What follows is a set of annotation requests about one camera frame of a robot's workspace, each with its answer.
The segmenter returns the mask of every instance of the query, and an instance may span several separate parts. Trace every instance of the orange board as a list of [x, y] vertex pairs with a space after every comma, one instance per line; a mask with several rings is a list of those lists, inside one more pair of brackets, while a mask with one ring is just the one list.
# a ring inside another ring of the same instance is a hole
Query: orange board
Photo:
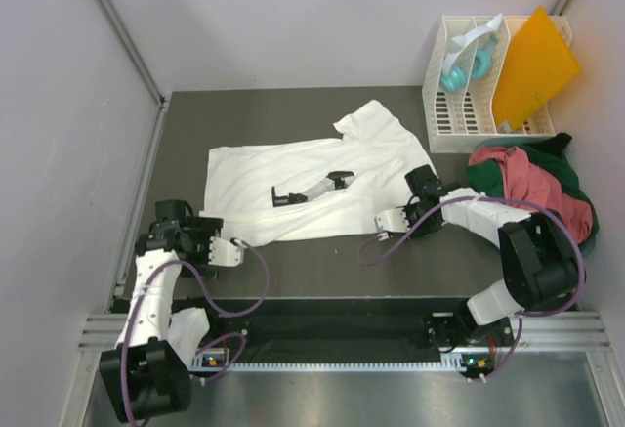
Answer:
[[492, 100], [497, 128], [520, 129], [581, 69], [545, 9], [538, 7], [510, 41]]

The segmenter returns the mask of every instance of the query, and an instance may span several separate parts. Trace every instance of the white wall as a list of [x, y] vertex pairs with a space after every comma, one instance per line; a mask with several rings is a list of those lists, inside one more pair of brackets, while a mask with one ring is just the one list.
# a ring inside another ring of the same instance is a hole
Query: white wall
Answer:
[[0, 21], [0, 424], [54, 426], [156, 108], [93, 0]]
[[583, 72], [555, 98], [554, 123], [573, 136], [569, 157], [597, 207], [585, 303], [601, 310], [625, 373], [625, 0], [574, 0], [567, 16]]
[[441, 15], [557, 0], [113, 0], [169, 90], [423, 82]]

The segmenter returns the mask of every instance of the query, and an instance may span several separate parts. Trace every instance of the white cloth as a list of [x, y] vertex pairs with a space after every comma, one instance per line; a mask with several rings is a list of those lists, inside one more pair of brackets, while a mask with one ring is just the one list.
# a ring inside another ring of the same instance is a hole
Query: white cloth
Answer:
[[[343, 139], [211, 149], [201, 215], [223, 218], [223, 237], [253, 246], [375, 233], [375, 215], [410, 198], [404, 175], [432, 162], [417, 138], [375, 100], [334, 127]], [[272, 206], [271, 186], [277, 195], [303, 192], [335, 170], [353, 171], [354, 182], [313, 202]]]

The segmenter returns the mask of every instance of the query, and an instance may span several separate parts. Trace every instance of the pink cloth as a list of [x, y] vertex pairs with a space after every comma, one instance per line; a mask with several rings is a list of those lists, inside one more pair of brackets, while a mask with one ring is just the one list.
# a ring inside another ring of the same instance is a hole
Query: pink cloth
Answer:
[[[551, 173], [529, 161], [525, 150], [517, 147], [483, 148], [471, 155], [469, 164], [486, 160], [495, 160], [499, 164], [506, 198], [529, 200], [555, 210], [562, 216], [577, 243], [588, 238], [593, 227], [590, 205], [565, 194], [562, 185]], [[519, 208], [531, 210], [531, 207]]]

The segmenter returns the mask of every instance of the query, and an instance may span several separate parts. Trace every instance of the light blue headphones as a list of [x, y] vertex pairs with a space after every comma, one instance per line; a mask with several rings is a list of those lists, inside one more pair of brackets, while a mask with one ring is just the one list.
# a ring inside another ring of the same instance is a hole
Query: light blue headphones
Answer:
[[[492, 64], [492, 53], [497, 46], [497, 38], [490, 36], [486, 46], [476, 51], [476, 58], [473, 61], [471, 70], [471, 80], [480, 80], [490, 70]], [[447, 92], [455, 92], [467, 85], [467, 75], [458, 65], [453, 65], [449, 70], [449, 74], [440, 75], [440, 85]]]

